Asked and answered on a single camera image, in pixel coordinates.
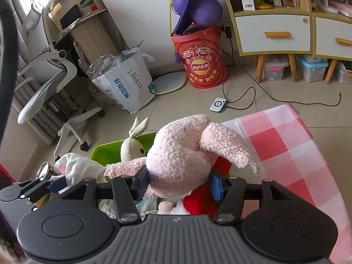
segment chair wheel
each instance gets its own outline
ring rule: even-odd
[[[89,150],[88,143],[84,141],[84,143],[80,146],[81,151],[87,152]]]
[[[104,109],[101,109],[100,111],[98,111],[98,113],[96,114],[99,118],[102,118],[105,116],[105,111]]]

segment yellow handle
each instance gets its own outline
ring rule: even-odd
[[[291,36],[289,31],[265,31],[264,34],[269,39],[287,39]]]
[[[336,41],[339,45],[343,45],[343,46],[352,46],[352,41],[351,41],[351,40],[345,40],[344,38],[335,38],[335,41]]]

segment green basket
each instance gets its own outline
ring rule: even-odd
[[[149,133],[136,137],[141,142],[146,151],[153,145],[155,133]],[[124,140],[115,141],[94,148],[90,158],[99,164],[106,166],[108,164],[115,164],[121,162],[120,150]]]

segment pink checkered tablecloth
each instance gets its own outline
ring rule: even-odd
[[[341,193],[326,160],[298,113],[289,104],[223,123],[247,142],[260,170],[234,173],[249,183],[274,179],[316,206],[336,223],[339,236],[330,260],[352,259],[352,230]]]

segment drawer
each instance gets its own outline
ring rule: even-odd
[[[310,19],[306,15],[251,15],[236,17],[242,53],[310,52]],[[265,33],[279,33],[273,38]]]
[[[352,24],[316,17],[315,54],[352,59]]]

